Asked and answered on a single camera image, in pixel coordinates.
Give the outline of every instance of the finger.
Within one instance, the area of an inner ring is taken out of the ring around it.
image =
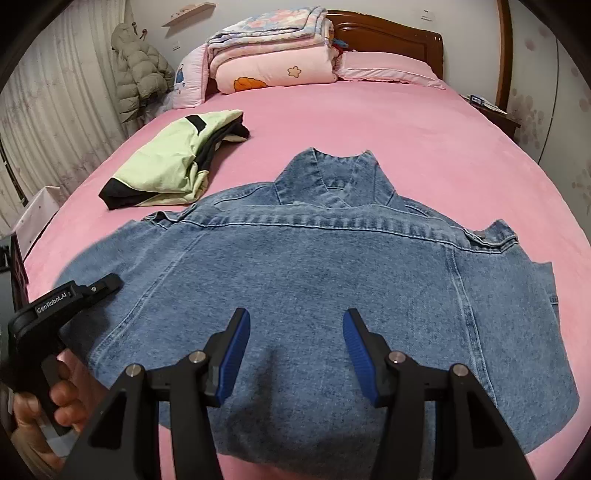
[[[64,427],[74,426],[76,430],[81,430],[86,422],[88,414],[80,400],[74,400],[64,407],[56,410],[56,422]]]
[[[12,406],[18,424],[37,424],[36,419],[41,414],[41,406],[34,395],[17,393],[14,395]]]
[[[39,454],[52,454],[53,452],[35,420],[41,414],[41,405],[37,398],[28,393],[16,394],[13,411],[17,425],[22,429],[31,448]]]
[[[60,378],[62,380],[69,380],[70,379],[70,375],[71,375],[70,369],[61,360],[57,361],[57,374],[60,376]]]
[[[78,388],[68,380],[56,383],[49,391],[49,397],[58,407],[64,407],[78,398]]]

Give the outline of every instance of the wall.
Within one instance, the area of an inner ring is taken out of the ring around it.
[[[508,111],[521,124],[518,145],[539,163],[556,97],[558,52],[554,34],[519,0],[510,0],[513,75]]]
[[[540,167],[591,239],[591,89],[558,43],[554,118]]]
[[[215,9],[197,14],[178,26],[163,28],[187,0],[128,0],[138,31],[148,29],[148,41],[177,67],[192,49],[218,30],[243,18],[278,8],[300,6],[285,0],[219,0]],[[444,80],[460,93],[476,93],[494,102],[499,78],[500,32],[496,0],[327,0],[328,9],[362,11],[410,27],[441,34],[445,51]],[[429,9],[434,21],[420,19]],[[173,51],[173,44],[180,48]]]

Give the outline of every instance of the hanging jacket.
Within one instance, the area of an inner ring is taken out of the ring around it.
[[[138,116],[140,107],[156,100],[174,86],[174,70],[166,59],[131,25],[120,23],[111,35],[111,47],[118,54],[115,82],[119,120]]]

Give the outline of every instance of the white curtain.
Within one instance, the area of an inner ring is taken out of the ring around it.
[[[10,233],[24,211],[16,188],[2,162],[0,161],[0,236]]]
[[[113,106],[111,50],[124,15],[125,0],[74,0],[31,44],[0,93],[0,137],[29,199],[45,185],[71,194],[125,141]]]

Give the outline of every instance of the pink bed sheet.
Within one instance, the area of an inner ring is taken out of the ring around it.
[[[157,210],[109,212],[98,198],[107,179],[135,150],[177,118],[227,109],[244,111],[252,136],[219,150],[208,193],[273,180],[310,146],[339,156],[370,149],[400,194],[475,230],[502,218],[533,261],[553,263],[561,332],[580,394],[569,424],[528,455],[539,480],[554,479],[591,424],[591,248],[539,166],[451,89],[370,82],[271,87],[217,95],[193,109],[168,111],[122,145],[60,209],[25,262],[30,297],[51,289],[63,267],[90,244]],[[76,376],[88,384],[86,395],[94,393],[87,399],[92,404],[102,387],[90,385],[83,371],[78,365]],[[171,479],[170,435],[165,429],[161,433],[164,478]],[[221,463],[229,480],[296,478],[229,457]]]

